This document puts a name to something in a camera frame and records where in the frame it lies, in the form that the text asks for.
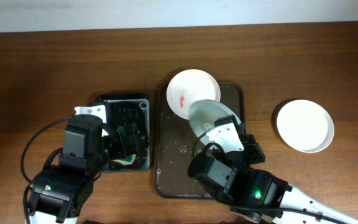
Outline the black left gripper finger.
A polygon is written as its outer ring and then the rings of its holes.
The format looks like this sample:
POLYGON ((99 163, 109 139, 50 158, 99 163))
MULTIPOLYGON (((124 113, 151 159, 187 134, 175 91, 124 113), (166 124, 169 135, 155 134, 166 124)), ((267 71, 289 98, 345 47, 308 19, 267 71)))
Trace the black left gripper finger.
POLYGON ((139 134, 139 130, 136 124, 128 124, 126 126, 127 155, 133 155, 139 152, 138 134, 139 134))
POLYGON ((126 151, 126 132, 123 126, 118 126, 114 133, 114 155, 115 159, 125 159, 129 154, 126 151))

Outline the green yellow sponge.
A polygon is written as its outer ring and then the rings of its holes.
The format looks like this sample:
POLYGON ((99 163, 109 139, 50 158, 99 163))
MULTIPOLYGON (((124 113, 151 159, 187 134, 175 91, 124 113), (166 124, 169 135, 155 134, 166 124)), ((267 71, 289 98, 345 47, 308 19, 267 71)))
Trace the green yellow sponge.
POLYGON ((131 165, 134 162, 135 157, 136 157, 136 154, 133 154, 133 155, 128 155, 125 159, 115 159, 115 158, 113 158, 113 161, 126 166, 126 165, 131 165))

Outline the pink plate with red stain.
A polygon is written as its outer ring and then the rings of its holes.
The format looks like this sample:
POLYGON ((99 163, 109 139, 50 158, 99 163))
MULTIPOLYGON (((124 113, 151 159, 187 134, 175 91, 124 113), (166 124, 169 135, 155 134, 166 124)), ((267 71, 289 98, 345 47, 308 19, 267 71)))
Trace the pink plate with red stain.
POLYGON ((189 119, 190 106, 199 100, 220 101, 221 90, 209 73, 188 69, 176 74, 167 86, 166 99, 170 109, 179 117, 189 119))

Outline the white plate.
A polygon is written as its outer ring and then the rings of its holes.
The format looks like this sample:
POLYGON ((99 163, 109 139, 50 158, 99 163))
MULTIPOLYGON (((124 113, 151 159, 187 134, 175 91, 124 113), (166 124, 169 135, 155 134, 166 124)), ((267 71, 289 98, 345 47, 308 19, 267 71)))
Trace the white plate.
POLYGON ((335 127, 330 114, 310 100, 291 100, 278 111, 275 127, 291 148, 304 153, 325 150, 333 141, 335 127))

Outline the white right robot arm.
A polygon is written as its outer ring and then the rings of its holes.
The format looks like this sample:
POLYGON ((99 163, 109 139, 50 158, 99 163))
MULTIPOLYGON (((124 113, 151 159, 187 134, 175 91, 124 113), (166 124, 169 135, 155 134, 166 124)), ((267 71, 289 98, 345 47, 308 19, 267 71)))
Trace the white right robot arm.
POLYGON ((196 140, 208 140, 191 154, 188 176, 231 212, 259 223, 358 223, 311 198, 297 187, 253 164, 265 162, 255 137, 234 115, 217 119, 208 128, 190 126, 196 140))

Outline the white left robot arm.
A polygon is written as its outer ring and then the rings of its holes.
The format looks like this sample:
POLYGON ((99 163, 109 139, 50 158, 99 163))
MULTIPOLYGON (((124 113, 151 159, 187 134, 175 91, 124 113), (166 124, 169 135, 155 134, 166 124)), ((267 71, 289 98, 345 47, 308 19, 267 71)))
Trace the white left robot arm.
POLYGON ((94 183, 108 164, 139 151, 136 124, 113 128, 99 116, 73 114, 50 123, 67 122, 63 146, 51 152, 23 194, 26 223, 75 223, 94 183))

